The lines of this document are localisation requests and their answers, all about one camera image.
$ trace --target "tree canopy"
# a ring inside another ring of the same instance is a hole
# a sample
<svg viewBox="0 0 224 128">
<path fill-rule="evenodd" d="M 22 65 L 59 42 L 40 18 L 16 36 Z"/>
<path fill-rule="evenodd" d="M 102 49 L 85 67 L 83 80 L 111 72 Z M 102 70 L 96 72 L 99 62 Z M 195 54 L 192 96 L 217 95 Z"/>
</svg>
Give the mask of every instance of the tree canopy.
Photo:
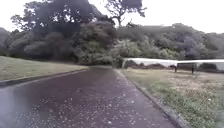
<svg viewBox="0 0 224 128">
<path fill-rule="evenodd" d="M 142 0 L 107 0 L 105 6 L 111 13 L 112 18 L 118 21 L 119 26 L 125 19 L 124 14 L 138 12 L 140 16 L 145 17 Z"/>
<path fill-rule="evenodd" d="M 114 64 L 125 57 L 160 59 L 224 58 L 224 34 L 204 33 L 181 23 L 115 28 L 125 13 L 144 16 L 141 0 L 108 0 L 113 17 L 88 0 L 44 0 L 25 4 L 24 15 L 12 17 L 20 29 L 0 28 L 0 55 L 25 59 Z"/>
<path fill-rule="evenodd" d="M 71 36 L 82 23 L 89 23 L 101 14 L 88 0 L 45 0 L 25 4 L 24 15 L 12 16 L 20 29 L 46 34 L 58 31 Z"/>
</svg>

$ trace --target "road edge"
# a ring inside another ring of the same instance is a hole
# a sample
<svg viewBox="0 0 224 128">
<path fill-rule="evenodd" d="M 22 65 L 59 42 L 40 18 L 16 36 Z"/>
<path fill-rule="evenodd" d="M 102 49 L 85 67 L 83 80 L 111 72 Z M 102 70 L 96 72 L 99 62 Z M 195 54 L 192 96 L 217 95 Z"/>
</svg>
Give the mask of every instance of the road edge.
<svg viewBox="0 0 224 128">
<path fill-rule="evenodd" d="M 46 79 L 46 78 L 54 78 L 57 76 L 70 75 L 70 74 L 85 71 L 85 70 L 88 70 L 88 68 L 69 71 L 69 72 L 63 72 L 63 73 L 43 75 L 43 76 L 25 77 L 25 78 L 18 78 L 18 79 L 12 79 L 12 80 L 3 80 L 3 81 L 0 81 L 0 88 L 5 88 L 5 87 L 13 86 L 16 84 L 32 82 L 32 81 L 36 81 L 36 80 L 42 80 L 42 79 Z"/>
<path fill-rule="evenodd" d="M 181 115 L 177 115 L 177 112 L 172 108 L 165 106 L 162 102 L 160 102 L 157 98 L 152 96 L 146 88 L 140 86 L 137 82 L 129 79 L 125 76 L 120 70 L 116 70 L 119 74 L 123 75 L 128 81 L 130 81 L 143 95 L 145 95 L 149 100 L 151 100 L 158 109 L 160 109 L 168 119 L 177 127 L 177 128 L 192 128 L 190 123 L 187 122 Z"/>
</svg>

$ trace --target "road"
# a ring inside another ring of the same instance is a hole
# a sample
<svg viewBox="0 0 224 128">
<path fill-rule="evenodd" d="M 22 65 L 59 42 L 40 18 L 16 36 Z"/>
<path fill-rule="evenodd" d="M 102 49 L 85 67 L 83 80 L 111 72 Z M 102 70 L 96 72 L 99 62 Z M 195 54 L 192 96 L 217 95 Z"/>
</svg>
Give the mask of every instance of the road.
<svg viewBox="0 0 224 128">
<path fill-rule="evenodd" d="M 175 128 L 112 69 L 0 89 L 0 128 Z"/>
</svg>

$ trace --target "overcast sky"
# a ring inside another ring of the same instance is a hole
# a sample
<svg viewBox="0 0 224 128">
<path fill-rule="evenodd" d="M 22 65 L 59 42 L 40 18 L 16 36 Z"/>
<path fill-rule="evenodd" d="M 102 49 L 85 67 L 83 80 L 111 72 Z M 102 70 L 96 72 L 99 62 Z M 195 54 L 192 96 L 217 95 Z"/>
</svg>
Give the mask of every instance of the overcast sky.
<svg viewBox="0 0 224 128">
<path fill-rule="evenodd" d="M 0 4 L 0 27 L 14 30 L 10 21 L 14 14 L 22 14 L 23 5 L 32 0 L 4 0 Z M 107 14 L 101 0 L 90 3 Z M 148 8 L 146 17 L 138 14 L 127 15 L 124 24 L 132 19 L 142 25 L 172 25 L 183 23 L 204 32 L 224 33 L 224 0 L 143 0 Z"/>
</svg>

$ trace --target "grass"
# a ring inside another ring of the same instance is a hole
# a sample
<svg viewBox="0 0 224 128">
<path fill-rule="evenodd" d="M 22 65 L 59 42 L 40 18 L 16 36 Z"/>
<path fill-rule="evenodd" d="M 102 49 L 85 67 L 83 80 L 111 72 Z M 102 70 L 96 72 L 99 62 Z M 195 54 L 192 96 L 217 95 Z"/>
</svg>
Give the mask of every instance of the grass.
<svg viewBox="0 0 224 128">
<path fill-rule="evenodd" d="M 84 66 L 37 62 L 0 56 L 0 80 L 50 75 L 84 69 Z"/>
<path fill-rule="evenodd" d="M 122 72 L 175 109 L 193 128 L 223 128 L 223 74 L 135 69 Z"/>
</svg>

